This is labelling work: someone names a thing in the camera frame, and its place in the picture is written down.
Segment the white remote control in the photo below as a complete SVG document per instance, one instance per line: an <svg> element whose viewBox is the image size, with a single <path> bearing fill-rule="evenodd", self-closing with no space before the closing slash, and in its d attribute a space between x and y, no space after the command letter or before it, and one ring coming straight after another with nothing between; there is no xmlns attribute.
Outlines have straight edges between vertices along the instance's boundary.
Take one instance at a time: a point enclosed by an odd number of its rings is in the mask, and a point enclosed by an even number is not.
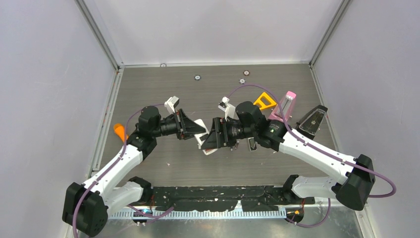
<svg viewBox="0 0 420 238"><path fill-rule="evenodd" d="M197 119L197 120L195 120L194 122L195 122L196 124L200 125L201 127L203 127L203 128L205 129L205 132L204 132L204 133L199 133L199 134L195 134L195 135L194 135L194 137L195 137L195 139L196 139L196 141L197 141L197 143L198 143L198 148L199 148L200 150L202 150L202 152L203 152L203 150L204 150L204 149L202 149L202 148L201 148L201 146L202 146L202 144L204 143L204 141L206 140L206 138L208 137L208 135L209 135L209 130L207 129L207 127L206 127L206 125L204 124L204 122L203 122L203 120L202 120L202 119Z"/></svg>

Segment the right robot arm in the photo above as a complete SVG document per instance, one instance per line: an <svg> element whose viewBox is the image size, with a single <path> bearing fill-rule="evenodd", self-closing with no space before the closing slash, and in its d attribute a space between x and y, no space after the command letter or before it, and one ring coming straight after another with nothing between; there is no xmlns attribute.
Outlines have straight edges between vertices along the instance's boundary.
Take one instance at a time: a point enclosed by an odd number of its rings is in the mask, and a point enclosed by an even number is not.
<svg viewBox="0 0 420 238"><path fill-rule="evenodd" d="M238 119L213 118L209 133L199 138L200 149L233 147L238 140L251 138L261 147L294 156L327 175L318 178L291 175L282 191L288 203L307 197L335 198L347 208L364 209L375 183L370 157L361 154L355 158L331 150L281 121L266 119L258 106L249 101L234 109L225 103L220 107L233 111Z"/></svg>

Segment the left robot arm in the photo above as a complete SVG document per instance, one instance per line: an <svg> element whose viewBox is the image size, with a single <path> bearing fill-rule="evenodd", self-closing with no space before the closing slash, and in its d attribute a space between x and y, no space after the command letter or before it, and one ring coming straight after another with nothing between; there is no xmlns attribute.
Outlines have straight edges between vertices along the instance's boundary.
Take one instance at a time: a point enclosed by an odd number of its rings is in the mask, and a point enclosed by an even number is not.
<svg viewBox="0 0 420 238"><path fill-rule="evenodd" d="M123 207L133 202L147 205L151 201L151 185L142 178L133 177L124 186L116 186L152 153L158 137L174 134L179 140L188 140L206 132L182 109L164 119L156 105L134 114L138 116L135 129L130 135L123 131L123 146L115 157L91 178L81 184L73 182L66 190L62 220L72 226L75 238L79 233L95 237L109 216Z"/></svg>

